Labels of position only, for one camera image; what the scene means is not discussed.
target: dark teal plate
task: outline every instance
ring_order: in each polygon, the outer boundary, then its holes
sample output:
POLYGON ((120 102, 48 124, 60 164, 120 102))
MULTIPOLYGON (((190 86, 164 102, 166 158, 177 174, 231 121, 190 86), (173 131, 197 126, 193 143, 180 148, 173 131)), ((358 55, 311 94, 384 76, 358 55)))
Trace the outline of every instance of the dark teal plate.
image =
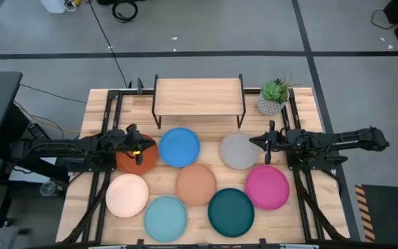
POLYGON ((253 225, 253 203, 240 190, 234 188, 220 190, 208 205, 208 219, 214 230, 221 235, 242 236, 253 225))

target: plate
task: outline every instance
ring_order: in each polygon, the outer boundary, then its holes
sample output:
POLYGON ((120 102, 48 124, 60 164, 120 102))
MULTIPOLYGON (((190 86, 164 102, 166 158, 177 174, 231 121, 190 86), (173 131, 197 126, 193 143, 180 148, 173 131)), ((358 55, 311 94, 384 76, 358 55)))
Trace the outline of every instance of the plate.
MULTIPOLYGON (((142 135, 143 138, 152 139, 150 136, 142 135)), ((136 159, 130 158, 125 153, 116 152, 117 168, 131 174, 142 175, 156 166, 156 161, 159 159, 158 146, 154 144, 152 147, 142 152, 144 159, 142 164, 136 164, 136 159)))
POLYGON ((219 190, 208 205, 208 218, 214 230, 221 235, 239 237, 248 232, 253 225, 253 204, 240 190, 219 190))
POLYGON ((248 169, 259 159, 260 148, 245 133, 229 134, 220 143, 220 158, 233 169, 248 169))
POLYGON ((199 138, 186 128, 169 130, 159 142, 160 157, 166 164, 173 167, 185 167, 194 163, 199 153, 199 138))
POLYGON ((110 183, 106 193, 108 210, 118 217, 129 218, 139 214, 149 199, 149 187, 135 174, 123 174, 110 183))
POLYGON ((177 198, 156 198, 146 209, 144 227, 146 233, 159 242, 173 241, 187 227, 187 211, 177 198))
POLYGON ((204 165, 187 166, 179 172, 176 179, 176 194, 187 205, 207 204, 216 190, 216 177, 204 165))
POLYGON ((276 210, 287 203, 290 185, 280 170, 270 165, 263 165, 249 173, 245 182, 245 191, 256 207, 276 210))

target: wooden shelf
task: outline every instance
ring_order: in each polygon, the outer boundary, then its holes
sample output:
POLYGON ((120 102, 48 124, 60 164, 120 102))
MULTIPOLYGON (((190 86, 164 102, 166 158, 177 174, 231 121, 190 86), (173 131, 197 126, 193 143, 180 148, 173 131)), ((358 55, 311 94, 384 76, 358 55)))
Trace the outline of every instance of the wooden shelf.
POLYGON ((242 87, 233 79, 157 79, 157 116, 237 116, 243 114, 242 87))

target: white container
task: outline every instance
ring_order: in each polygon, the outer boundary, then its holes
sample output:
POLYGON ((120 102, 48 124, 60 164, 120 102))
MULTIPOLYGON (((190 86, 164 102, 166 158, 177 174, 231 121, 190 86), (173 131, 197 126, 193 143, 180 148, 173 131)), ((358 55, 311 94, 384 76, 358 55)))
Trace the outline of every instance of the white container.
POLYGON ((66 11, 64 0, 41 0, 41 3, 52 14, 61 14, 66 11))

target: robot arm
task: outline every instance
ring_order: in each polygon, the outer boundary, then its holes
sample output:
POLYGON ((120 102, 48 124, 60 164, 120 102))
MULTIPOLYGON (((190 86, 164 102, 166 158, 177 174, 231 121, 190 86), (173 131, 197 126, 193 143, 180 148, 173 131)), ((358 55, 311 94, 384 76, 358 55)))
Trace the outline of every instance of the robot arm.
POLYGON ((291 129, 286 135, 274 129, 269 122, 269 131, 249 141, 266 151, 265 163, 271 161, 271 151, 291 151, 301 169, 332 169, 348 158, 331 154, 332 151, 361 148, 383 151, 389 146, 383 133, 374 127, 344 133, 326 134, 304 129, 291 129))
POLYGON ((71 158, 67 168, 73 172, 110 172, 115 169, 115 152, 120 151, 136 159, 140 165, 142 152, 155 141, 143 138, 135 124, 126 129, 87 136, 79 140, 22 140, 12 146, 11 161, 19 166, 41 157, 71 158))

